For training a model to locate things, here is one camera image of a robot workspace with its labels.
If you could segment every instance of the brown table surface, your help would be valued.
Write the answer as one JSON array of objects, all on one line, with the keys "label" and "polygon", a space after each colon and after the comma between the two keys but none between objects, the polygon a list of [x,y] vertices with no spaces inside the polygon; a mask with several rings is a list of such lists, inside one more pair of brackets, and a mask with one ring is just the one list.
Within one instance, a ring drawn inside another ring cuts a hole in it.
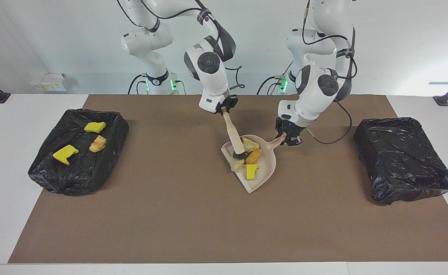
[{"label": "brown table surface", "polygon": [[[278,102],[295,98],[240,96],[231,118],[240,134],[271,141]],[[277,148],[275,173],[248,194],[220,152],[229,141],[224,119],[198,99],[89,96],[84,108],[129,122],[119,162],[92,195],[43,191],[9,262],[448,261],[444,198],[372,202],[355,128],[331,146],[304,132],[301,146]],[[354,125],[395,117],[384,96],[343,102]],[[331,141],[347,125],[332,104],[311,130]]]}]

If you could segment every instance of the green light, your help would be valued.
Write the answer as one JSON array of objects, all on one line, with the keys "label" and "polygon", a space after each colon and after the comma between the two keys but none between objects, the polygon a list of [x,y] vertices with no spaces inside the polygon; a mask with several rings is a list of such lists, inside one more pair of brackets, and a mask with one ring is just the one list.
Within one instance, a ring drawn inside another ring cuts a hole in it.
[{"label": "green light", "polygon": [[287,84],[288,84],[288,80],[286,80],[285,78],[282,78],[281,83],[280,83],[280,92],[283,92],[283,93],[286,92]]},{"label": "green light", "polygon": [[176,91],[176,90],[178,89],[178,87],[177,87],[177,83],[175,83],[174,80],[170,80],[170,82],[171,82],[171,89],[173,89],[174,91]]}]

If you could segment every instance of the black plastic bag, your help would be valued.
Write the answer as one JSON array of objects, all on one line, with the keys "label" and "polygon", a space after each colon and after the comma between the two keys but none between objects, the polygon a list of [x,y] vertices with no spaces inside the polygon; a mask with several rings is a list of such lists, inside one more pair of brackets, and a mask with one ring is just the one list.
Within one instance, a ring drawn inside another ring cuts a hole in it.
[{"label": "black plastic bag", "polygon": [[[100,133],[107,139],[105,148],[97,153],[89,150],[99,134],[87,133],[89,122],[105,122]],[[49,192],[69,196],[85,195],[103,186],[121,153],[129,130],[128,123],[116,112],[67,110],[50,132],[29,169],[29,177]],[[72,145],[79,152],[65,165],[53,153]]]},{"label": "black plastic bag", "polygon": [[355,142],[372,180],[374,201],[390,205],[448,192],[448,169],[417,120],[363,120]]}]

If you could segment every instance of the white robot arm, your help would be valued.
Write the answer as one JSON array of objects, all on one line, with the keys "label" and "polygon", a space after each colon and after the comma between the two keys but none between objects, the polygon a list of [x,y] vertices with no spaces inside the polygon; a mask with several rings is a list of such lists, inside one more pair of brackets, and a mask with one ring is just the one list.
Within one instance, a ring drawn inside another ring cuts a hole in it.
[{"label": "white robot arm", "polygon": [[[161,23],[160,19],[192,16],[210,33],[184,55],[190,74],[203,85],[199,106],[211,113],[221,113],[222,107],[229,111],[235,106],[237,97],[229,96],[229,84],[223,62],[234,56],[236,44],[199,0],[125,1],[128,17],[142,28],[125,34],[122,46],[126,52],[144,62],[150,90],[160,91],[159,94],[170,94],[168,91],[172,90],[168,80],[170,72],[166,68],[164,58],[153,52],[173,42],[169,26]],[[194,3],[198,4],[198,7],[192,7]]]},{"label": "white robot arm", "polygon": [[[289,73],[295,82],[299,100],[282,100],[278,106],[276,130],[284,143],[302,143],[300,133],[311,125],[332,101],[341,101],[351,92],[355,29],[351,21],[354,0],[309,0],[304,28],[294,29],[287,38],[287,47],[294,55]],[[306,23],[314,29],[305,29]],[[332,54],[336,50],[336,67],[321,68],[308,57]]]}]

